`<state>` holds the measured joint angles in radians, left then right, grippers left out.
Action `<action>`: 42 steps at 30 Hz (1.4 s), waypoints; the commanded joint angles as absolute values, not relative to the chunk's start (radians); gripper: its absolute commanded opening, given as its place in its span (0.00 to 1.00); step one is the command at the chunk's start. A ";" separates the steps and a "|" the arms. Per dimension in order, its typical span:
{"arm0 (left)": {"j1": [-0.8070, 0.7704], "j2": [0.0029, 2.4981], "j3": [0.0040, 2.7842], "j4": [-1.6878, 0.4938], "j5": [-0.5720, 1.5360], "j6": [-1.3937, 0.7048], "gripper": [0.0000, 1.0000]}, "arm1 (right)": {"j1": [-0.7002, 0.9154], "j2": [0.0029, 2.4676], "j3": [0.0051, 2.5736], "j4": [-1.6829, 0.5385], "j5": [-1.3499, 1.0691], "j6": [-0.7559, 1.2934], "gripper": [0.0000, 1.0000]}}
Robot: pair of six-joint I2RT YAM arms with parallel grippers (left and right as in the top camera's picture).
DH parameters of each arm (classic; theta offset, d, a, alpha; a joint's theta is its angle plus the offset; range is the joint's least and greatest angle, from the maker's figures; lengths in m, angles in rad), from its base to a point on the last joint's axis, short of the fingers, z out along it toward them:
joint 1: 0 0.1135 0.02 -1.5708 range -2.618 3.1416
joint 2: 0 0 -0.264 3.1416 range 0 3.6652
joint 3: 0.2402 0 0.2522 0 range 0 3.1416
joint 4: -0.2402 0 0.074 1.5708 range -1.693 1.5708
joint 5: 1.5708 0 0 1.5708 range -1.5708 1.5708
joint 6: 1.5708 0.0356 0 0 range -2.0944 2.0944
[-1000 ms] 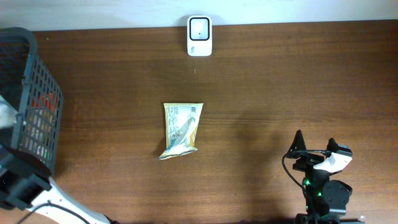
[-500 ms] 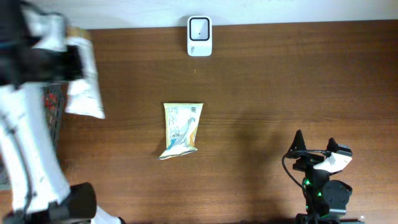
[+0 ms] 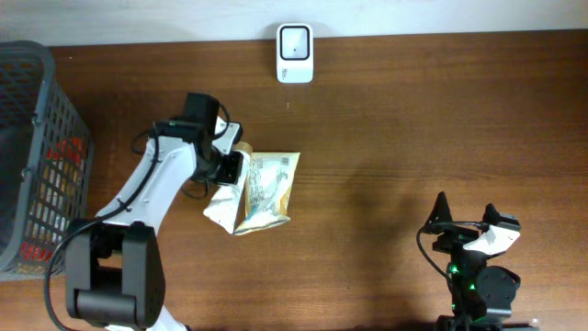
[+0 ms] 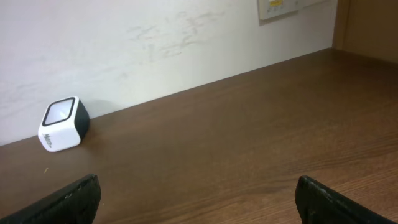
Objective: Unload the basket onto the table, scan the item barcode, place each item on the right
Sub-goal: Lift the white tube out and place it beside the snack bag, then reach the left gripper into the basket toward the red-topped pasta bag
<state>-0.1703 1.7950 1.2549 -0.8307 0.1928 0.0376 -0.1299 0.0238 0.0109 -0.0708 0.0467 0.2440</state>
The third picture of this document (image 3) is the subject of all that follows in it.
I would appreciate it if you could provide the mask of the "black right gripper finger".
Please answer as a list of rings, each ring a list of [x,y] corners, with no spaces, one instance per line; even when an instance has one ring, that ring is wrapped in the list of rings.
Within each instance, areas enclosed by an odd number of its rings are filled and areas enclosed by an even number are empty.
[[[489,203],[485,207],[485,211],[482,216],[482,222],[488,225],[496,225],[500,221],[500,213],[496,210],[492,203]]]
[[[447,202],[447,195],[444,191],[438,193],[435,205],[424,223],[425,234],[441,234],[448,223],[452,223],[453,218]]]

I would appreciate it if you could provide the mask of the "cream snack bag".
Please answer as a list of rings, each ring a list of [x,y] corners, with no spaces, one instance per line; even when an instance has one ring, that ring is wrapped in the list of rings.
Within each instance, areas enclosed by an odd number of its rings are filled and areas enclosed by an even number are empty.
[[[290,221],[288,204],[300,153],[253,152],[244,186],[245,218],[234,235]]]

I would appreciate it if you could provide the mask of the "white tube brown cap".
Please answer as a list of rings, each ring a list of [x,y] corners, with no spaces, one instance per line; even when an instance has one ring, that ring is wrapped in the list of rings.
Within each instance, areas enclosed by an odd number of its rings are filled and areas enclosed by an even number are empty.
[[[240,175],[235,184],[220,186],[212,196],[203,214],[222,227],[228,234],[234,235],[239,224],[243,208],[243,192],[248,177],[253,147],[249,143],[237,143],[233,149],[243,158]]]

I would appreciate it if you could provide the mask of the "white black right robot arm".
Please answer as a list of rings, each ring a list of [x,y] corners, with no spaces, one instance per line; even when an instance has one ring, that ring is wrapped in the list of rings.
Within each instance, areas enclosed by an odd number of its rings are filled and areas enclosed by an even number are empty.
[[[512,302],[521,286],[513,271],[490,266],[520,237],[520,222],[488,204],[479,222],[456,221],[446,193],[417,231],[416,244],[424,259],[438,272],[451,294],[452,315],[441,315],[434,324],[443,331],[533,330],[530,324],[509,325]]]

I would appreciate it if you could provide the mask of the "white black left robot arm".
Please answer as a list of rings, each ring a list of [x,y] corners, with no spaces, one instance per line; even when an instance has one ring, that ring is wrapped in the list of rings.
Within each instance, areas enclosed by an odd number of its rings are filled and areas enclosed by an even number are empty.
[[[65,257],[68,315],[106,330],[185,330],[164,306],[157,243],[187,181],[240,189],[243,134],[220,101],[187,94],[183,112],[144,131],[141,161],[115,198],[92,219],[73,221],[58,249]]]

